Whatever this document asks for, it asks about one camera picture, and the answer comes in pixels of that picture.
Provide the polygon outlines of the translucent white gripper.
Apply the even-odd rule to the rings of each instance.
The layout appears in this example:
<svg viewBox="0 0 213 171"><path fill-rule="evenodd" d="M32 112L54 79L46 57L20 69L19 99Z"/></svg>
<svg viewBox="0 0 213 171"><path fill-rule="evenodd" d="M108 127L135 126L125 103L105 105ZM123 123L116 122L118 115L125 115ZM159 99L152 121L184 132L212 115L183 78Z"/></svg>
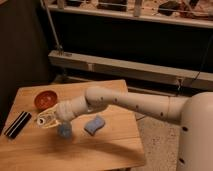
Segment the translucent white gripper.
<svg viewBox="0 0 213 171"><path fill-rule="evenodd" d="M51 108L48 108L42 112L40 112L35 119L36 124L43 128L53 128L60 124L60 122L57 120L56 117L56 107L53 106Z"/></svg>

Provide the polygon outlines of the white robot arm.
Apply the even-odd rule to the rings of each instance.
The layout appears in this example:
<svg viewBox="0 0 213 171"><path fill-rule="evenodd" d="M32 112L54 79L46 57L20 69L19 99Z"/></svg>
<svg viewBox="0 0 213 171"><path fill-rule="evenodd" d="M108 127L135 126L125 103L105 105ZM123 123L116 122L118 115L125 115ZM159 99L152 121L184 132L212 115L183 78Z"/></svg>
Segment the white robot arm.
<svg viewBox="0 0 213 171"><path fill-rule="evenodd" d="M213 92L191 97L120 92L100 86L87 88L71 100L61 101L39 113L37 124L45 129L116 105L180 127L176 171L213 171Z"/></svg>

